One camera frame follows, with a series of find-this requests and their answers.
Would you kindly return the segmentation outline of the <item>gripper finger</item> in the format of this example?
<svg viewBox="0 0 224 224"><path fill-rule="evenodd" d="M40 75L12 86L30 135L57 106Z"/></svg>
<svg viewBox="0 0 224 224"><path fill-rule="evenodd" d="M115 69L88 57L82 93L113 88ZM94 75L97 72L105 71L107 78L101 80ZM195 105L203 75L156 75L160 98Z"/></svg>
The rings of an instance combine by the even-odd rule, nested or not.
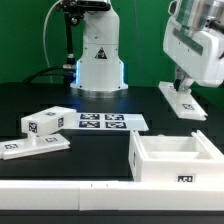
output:
<svg viewBox="0 0 224 224"><path fill-rule="evenodd" d="M175 68L174 89L177 92L187 92L194 80L180 67Z"/></svg>

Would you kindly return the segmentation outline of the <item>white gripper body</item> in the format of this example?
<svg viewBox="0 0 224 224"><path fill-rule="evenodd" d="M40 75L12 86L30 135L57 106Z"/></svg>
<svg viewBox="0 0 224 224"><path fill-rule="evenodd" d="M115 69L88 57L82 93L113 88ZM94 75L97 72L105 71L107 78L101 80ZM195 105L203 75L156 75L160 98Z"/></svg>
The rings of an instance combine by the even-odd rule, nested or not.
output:
<svg viewBox="0 0 224 224"><path fill-rule="evenodd" d="M224 57L221 57L224 53L224 35L214 30L202 30L189 37L170 17L163 50L200 86L218 87L224 81Z"/></svg>

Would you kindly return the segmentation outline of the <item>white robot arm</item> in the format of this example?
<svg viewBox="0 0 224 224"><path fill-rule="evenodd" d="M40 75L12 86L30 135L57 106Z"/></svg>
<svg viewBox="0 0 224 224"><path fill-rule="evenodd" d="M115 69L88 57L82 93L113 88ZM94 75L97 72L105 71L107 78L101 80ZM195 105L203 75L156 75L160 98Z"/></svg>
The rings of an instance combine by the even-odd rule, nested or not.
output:
<svg viewBox="0 0 224 224"><path fill-rule="evenodd" d="M119 17L110 0L75 0L84 19L83 54L71 86L91 94L126 90L118 56ZM176 63L174 89L224 82L224 0L173 0L163 39L164 52Z"/></svg>

